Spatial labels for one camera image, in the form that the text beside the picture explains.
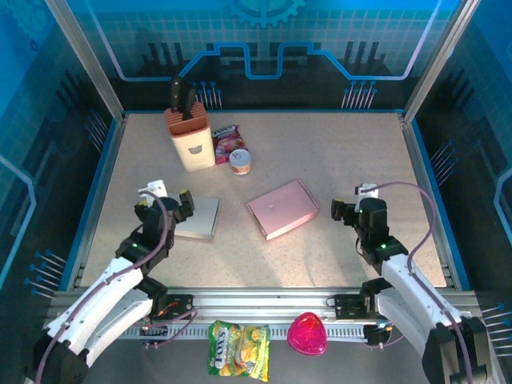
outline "cable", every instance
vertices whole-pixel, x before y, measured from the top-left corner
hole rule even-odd
[[[380,186],[375,186],[373,188],[369,188],[367,190],[361,190],[360,192],[367,193],[371,192],[372,190],[381,190],[382,188],[387,188],[388,186],[410,186],[413,188],[416,188],[419,190],[419,192],[425,196],[426,200],[430,204],[430,212],[431,212],[431,220],[430,220],[430,226],[429,230],[426,232],[425,237],[419,242],[419,244],[416,245],[415,248],[409,253],[409,257],[407,258],[407,269],[409,270],[410,275],[413,277],[413,279],[416,281],[417,284],[420,285],[421,288],[434,300],[434,302],[437,304],[439,309],[444,312],[444,314],[448,317],[448,319],[451,321],[452,326],[454,327],[455,333],[458,338],[458,342],[460,344],[461,350],[462,350],[462,356],[464,357],[464,367],[466,368],[466,376],[468,384],[473,384],[473,371],[471,370],[471,362],[470,362],[470,354],[467,350],[466,341],[464,340],[464,336],[462,336],[461,328],[455,321],[454,316],[448,311],[448,309],[445,307],[445,305],[438,299],[438,297],[430,292],[429,287],[419,278],[419,276],[416,275],[416,273],[413,271],[413,256],[418,252],[418,250],[425,244],[426,240],[429,238],[429,236],[432,235],[432,231],[434,229],[434,223],[435,223],[435,204],[432,198],[429,196],[429,194],[421,187],[417,186],[416,184],[413,184],[412,182],[385,182],[384,184],[381,184]]]
[[[91,292],[89,292],[87,294],[87,296],[84,297],[83,300],[80,301],[79,304],[77,304],[76,308],[71,312],[70,316],[68,316],[67,320],[62,324],[60,329],[57,331],[54,338],[51,339],[50,344],[48,344],[48,347],[46,348],[45,353],[43,354],[41,361],[39,363],[38,372],[36,373],[34,384],[41,384],[42,372],[44,371],[46,361],[48,360],[48,357],[50,356],[52,349],[54,348],[55,344],[57,344],[57,341],[60,339],[60,337],[62,336],[64,331],[69,328],[70,324],[74,320],[74,317],[80,312],[80,310],[84,307],[84,305],[87,304],[88,301],[91,300],[92,297],[95,296],[103,287],[108,286],[113,280],[115,280],[119,276],[121,276],[127,272],[130,272],[131,270],[140,268],[140,266],[142,266],[143,264],[146,264],[149,260],[151,260],[160,251],[160,249],[166,243],[167,232],[169,230],[169,219],[167,217],[166,207],[163,205],[162,200],[160,200],[160,198],[158,198],[157,195],[155,195],[149,191],[146,191],[146,190],[141,192],[141,194],[147,194],[147,195],[151,196],[157,202],[158,207],[162,211],[163,232],[162,232],[162,236],[160,237],[160,242],[158,242],[158,244],[154,248],[154,250],[149,252],[147,256],[145,256],[144,258],[142,258],[141,260],[139,260],[132,266],[128,266],[124,270],[120,270],[119,272],[113,274],[109,278],[106,278],[105,280],[100,282],[97,286],[95,286],[91,290]]]
[[[355,239],[355,252],[356,254],[358,254],[359,256],[364,256],[364,254],[362,254],[361,252],[358,251],[358,244],[359,244],[359,238],[356,238]]]
[[[370,348],[370,350],[376,350],[376,349],[383,350],[384,348],[386,348],[388,346],[392,346],[393,344],[396,344],[397,342],[399,342],[400,340],[402,340],[405,337],[403,334],[401,334],[396,340],[393,340],[392,342],[390,342],[392,334],[393,334],[393,330],[390,331],[390,338],[388,339],[386,344],[382,344],[379,346],[368,346],[368,347]]]
[[[143,324],[144,326],[147,326],[148,328],[158,328],[160,326],[167,326],[167,325],[169,325],[169,324],[171,324],[173,322],[176,322],[177,320],[181,320],[182,318],[186,318],[189,315],[192,315],[192,317],[190,318],[188,323],[185,324],[183,326],[183,328],[181,328],[178,332],[176,332],[175,335],[173,335],[169,339],[165,340],[164,342],[156,342],[155,344],[148,344],[148,347],[157,350],[161,346],[165,346],[165,345],[169,344],[170,342],[174,341],[183,332],[185,332],[185,330],[190,326],[190,324],[192,324],[192,322],[198,316],[198,310],[193,308],[192,310],[189,310],[189,311],[185,312],[184,314],[180,314],[179,316],[177,316],[175,318],[172,318],[170,320],[167,320],[166,322],[156,322],[156,323],[153,323],[153,324]]]

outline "pink notebook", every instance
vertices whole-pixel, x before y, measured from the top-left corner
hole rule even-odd
[[[304,185],[295,180],[247,204],[267,240],[308,222],[318,205]]]

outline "yellow snack bag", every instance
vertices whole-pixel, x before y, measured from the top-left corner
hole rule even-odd
[[[268,326],[240,326],[216,321],[208,331],[208,372],[269,381]]]

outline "gear logo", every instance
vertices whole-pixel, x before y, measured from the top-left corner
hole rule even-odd
[[[248,22],[251,27],[269,24],[278,26],[279,22],[288,22],[290,16],[296,16],[298,8],[304,6],[304,0],[229,0],[228,7],[240,22]]]
[[[48,13],[44,0],[0,0],[0,12],[8,11],[32,39],[46,28]]]

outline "beige speckled surface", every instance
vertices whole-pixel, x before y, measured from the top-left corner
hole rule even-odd
[[[361,182],[415,182],[396,114],[211,114],[212,129],[239,124],[253,169],[234,176],[227,164],[184,171],[161,114],[131,114],[94,236],[82,284],[104,270],[136,225],[137,189],[163,179],[169,192],[222,199],[212,242],[178,239],[151,276],[168,286],[360,286],[377,277],[354,250],[355,233],[330,219],[330,201],[355,202]],[[265,241],[245,204],[300,178],[320,205],[316,219]],[[389,188],[391,234],[412,249],[427,231],[418,192]],[[436,286],[444,278],[432,240],[416,262]]]

